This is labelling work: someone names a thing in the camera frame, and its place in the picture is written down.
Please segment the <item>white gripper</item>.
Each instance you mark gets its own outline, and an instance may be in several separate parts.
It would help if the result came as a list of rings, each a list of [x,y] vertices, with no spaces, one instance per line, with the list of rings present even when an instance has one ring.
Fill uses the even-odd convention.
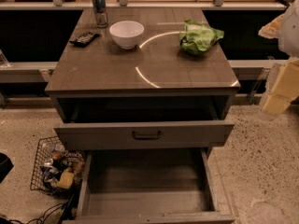
[[[278,48],[291,57],[299,56],[299,0],[263,26],[258,35],[267,39],[278,38]],[[275,63],[266,80],[266,91],[260,102],[259,118],[274,120],[299,97],[299,59],[284,64]]]

